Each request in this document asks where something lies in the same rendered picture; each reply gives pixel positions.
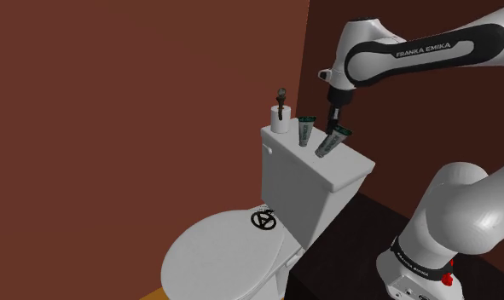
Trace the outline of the dark ball-topped roll holder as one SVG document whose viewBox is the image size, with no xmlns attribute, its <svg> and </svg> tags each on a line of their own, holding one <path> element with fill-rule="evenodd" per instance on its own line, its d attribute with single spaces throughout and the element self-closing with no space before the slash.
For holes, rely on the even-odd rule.
<svg viewBox="0 0 504 300">
<path fill-rule="evenodd" d="M 276 97 L 276 101 L 278 102 L 277 115 L 280 121 L 283 120 L 282 112 L 284 109 L 284 102 L 286 100 L 286 93 L 287 91 L 285 88 L 279 88 L 277 90 L 277 97 Z"/>
</svg>

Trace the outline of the dark robot stand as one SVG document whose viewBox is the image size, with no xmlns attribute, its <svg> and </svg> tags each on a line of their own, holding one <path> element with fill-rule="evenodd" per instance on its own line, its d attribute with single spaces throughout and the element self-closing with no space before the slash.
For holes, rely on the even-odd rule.
<svg viewBox="0 0 504 300">
<path fill-rule="evenodd" d="M 376 269 L 408 218 L 356 193 L 291 269 L 284 300 L 392 300 Z M 454 274 L 466 300 L 504 300 L 504 273 L 458 254 Z"/>
</svg>

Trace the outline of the white toilet paper roll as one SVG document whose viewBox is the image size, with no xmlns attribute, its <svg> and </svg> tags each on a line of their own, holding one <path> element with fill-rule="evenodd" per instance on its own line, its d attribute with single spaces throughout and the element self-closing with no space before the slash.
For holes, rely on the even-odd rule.
<svg viewBox="0 0 504 300">
<path fill-rule="evenodd" d="M 284 105 L 281 109 L 281 117 L 279 117 L 279 111 L 278 106 L 270 108 L 270 130 L 276 134 L 284 134 L 290 130 L 292 109 Z"/>
</svg>

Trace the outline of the grey tube with green cap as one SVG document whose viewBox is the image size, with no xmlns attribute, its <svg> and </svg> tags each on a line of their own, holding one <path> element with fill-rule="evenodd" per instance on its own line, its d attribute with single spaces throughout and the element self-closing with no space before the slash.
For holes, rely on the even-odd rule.
<svg viewBox="0 0 504 300">
<path fill-rule="evenodd" d="M 307 146 L 315 121 L 316 116 L 298 117 L 298 144 L 301 147 Z"/>
<path fill-rule="evenodd" d="M 326 138 L 321 142 L 318 148 L 315 150 L 315 155 L 318 158 L 323 158 L 328 155 L 334 148 L 336 148 L 340 143 L 352 135 L 352 131 L 336 125 L 332 132 L 326 136 Z"/>
</svg>

